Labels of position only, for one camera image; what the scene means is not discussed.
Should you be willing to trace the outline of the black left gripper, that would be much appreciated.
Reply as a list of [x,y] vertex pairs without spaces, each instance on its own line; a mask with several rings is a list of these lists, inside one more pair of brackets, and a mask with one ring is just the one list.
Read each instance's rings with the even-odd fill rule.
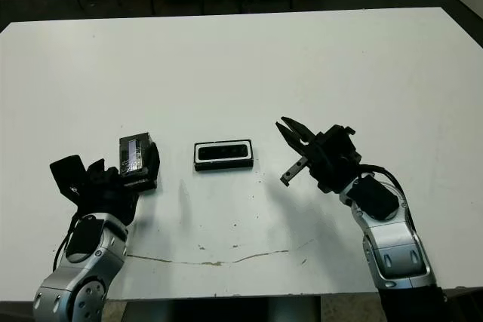
[[[143,156],[143,178],[139,190],[156,189],[160,156],[157,145],[152,142]],[[127,187],[116,167],[105,168],[104,159],[91,164],[84,182],[78,187],[78,197],[74,201],[77,212],[86,216],[92,213],[108,213],[128,226],[137,209],[139,193]]]

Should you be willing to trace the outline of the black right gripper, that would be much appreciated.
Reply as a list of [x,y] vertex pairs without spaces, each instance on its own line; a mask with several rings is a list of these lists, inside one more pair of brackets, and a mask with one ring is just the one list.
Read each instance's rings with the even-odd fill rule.
[[308,127],[292,118],[282,116],[284,124],[276,122],[287,144],[300,155],[299,161],[281,175],[281,182],[289,182],[304,168],[324,193],[339,194],[360,176],[361,156],[352,143],[353,131],[327,131],[314,134]]

